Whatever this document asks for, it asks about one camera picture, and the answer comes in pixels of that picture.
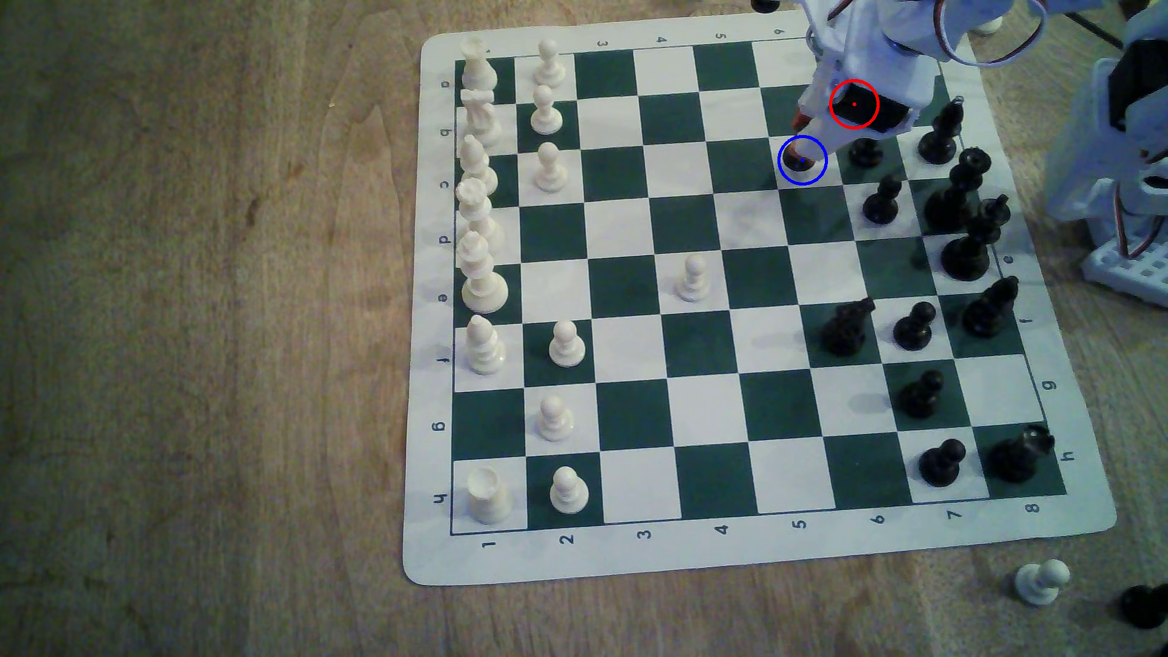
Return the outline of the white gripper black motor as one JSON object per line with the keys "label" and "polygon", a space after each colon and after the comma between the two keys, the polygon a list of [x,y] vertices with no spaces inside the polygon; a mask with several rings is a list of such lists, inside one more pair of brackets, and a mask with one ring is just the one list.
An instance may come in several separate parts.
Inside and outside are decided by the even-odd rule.
{"label": "white gripper black motor", "polygon": [[826,40],[826,58],[798,101],[797,131],[823,131],[830,113],[846,130],[888,138],[913,127],[932,102],[937,63],[895,46],[878,27]]}

